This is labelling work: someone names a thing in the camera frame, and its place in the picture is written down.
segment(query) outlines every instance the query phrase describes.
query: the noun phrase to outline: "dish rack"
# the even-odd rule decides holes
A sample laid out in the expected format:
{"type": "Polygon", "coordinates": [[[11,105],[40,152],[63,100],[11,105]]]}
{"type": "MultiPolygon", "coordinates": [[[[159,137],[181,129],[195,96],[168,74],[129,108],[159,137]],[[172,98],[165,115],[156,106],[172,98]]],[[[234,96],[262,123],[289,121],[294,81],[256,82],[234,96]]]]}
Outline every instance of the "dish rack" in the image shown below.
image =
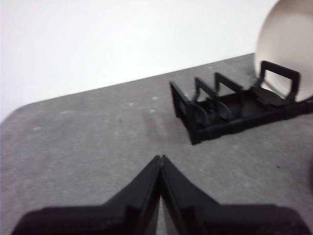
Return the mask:
{"type": "Polygon", "coordinates": [[[175,82],[170,82],[175,115],[186,127],[192,144],[313,112],[313,96],[301,102],[295,101],[300,73],[281,65],[262,61],[260,78],[248,90],[218,72],[214,77],[214,89],[202,79],[195,78],[196,93],[192,100],[175,82]],[[285,98],[261,87],[266,71],[291,80],[291,89],[285,98]],[[220,96],[221,84],[233,93],[220,96]],[[204,101],[198,101],[201,91],[208,95],[204,101]]]}

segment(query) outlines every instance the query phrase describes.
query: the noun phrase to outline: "gray tabletop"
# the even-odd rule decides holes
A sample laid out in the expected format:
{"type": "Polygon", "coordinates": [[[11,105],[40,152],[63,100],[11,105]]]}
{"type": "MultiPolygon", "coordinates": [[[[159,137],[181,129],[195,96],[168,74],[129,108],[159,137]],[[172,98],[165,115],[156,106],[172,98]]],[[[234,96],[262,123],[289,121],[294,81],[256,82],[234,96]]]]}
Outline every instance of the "gray tabletop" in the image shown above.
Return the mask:
{"type": "MultiPolygon", "coordinates": [[[[16,110],[1,125],[1,234],[29,210],[102,204],[160,154],[220,203],[292,207],[312,230],[313,115],[192,146],[168,82],[190,97],[193,77],[213,84],[215,71],[256,79],[250,54],[16,110]]],[[[162,210],[158,223],[165,234],[162,210]]]]}

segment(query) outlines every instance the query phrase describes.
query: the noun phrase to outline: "white plate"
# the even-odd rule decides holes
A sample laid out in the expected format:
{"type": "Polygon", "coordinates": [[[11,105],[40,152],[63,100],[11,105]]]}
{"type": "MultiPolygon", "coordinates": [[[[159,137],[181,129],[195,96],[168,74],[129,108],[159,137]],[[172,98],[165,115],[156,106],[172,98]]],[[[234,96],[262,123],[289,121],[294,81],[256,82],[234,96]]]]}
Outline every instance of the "white plate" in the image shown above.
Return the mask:
{"type": "MultiPolygon", "coordinates": [[[[267,16],[254,58],[257,77],[267,60],[301,73],[296,101],[313,96],[313,0],[280,0],[267,16]]],[[[290,80],[266,73],[262,87],[285,97],[290,80]]]]}

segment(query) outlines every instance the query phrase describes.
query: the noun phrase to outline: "black plastic object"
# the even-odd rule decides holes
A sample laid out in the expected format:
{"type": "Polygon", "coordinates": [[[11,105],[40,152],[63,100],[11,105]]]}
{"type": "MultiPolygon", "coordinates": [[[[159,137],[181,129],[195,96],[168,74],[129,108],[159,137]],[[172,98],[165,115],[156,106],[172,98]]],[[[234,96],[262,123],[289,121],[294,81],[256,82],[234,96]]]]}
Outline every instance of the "black plastic object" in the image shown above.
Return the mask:
{"type": "Polygon", "coordinates": [[[299,72],[263,61],[260,78],[248,90],[220,73],[215,73],[214,89],[196,77],[196,93],[192,100],[184,95],[175,82],[170,82],[170,87],[176,117],[182,120],[191,143],[197,144],[203,140],[313,112],[313,97],[295,102],[299,82],[299,72]],[[291,80],[291,90],[286,98],[261,87],[266,71],[291,80]],[[234,93],[219,96],[221,83],[234,93]],[[201,90],[208,95],[205,101],[198,101],[201,90]]]}
{"type": "Polygon", "coordinates": [[[275,205],[220,205],[163,157],[162,198],[167,234],[309,235],[299,214],[275,205]]]}
{"type": "Polygon", "coordinates": [[[157,229],[159,157],[102,206],[45,208],[24,215],[12,235],[149,235],[157,229]]]}
{"type": "Polygon", "coordinates": [[[156,156],[103,206],[27,213],[13,235],[153,235],[160,194],[168,235],[310,235],[299,214],[274,205],[220,205],[156,156]]]}

